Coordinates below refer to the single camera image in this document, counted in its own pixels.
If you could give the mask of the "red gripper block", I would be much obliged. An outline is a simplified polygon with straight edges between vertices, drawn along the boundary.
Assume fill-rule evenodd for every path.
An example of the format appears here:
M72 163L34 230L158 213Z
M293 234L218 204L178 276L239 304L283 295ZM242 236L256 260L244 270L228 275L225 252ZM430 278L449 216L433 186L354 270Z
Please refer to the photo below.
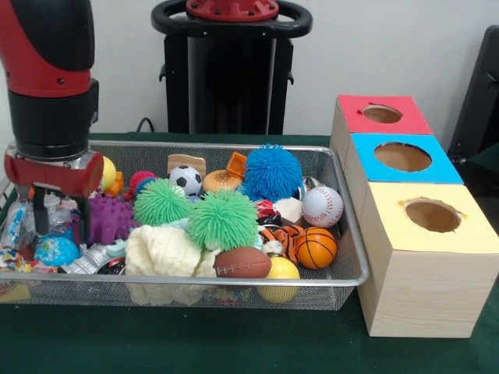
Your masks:
M81 218L79 238L87 244L91 229L91 208L88 198L101 183L104 158L99 152L88 150L71 161L35 161L21 157L16 150L7 150L4 156L5 173L17 185L34 188L34 221L38 234L49 232L48 210L44 205L46 190L59 191L76 197Z

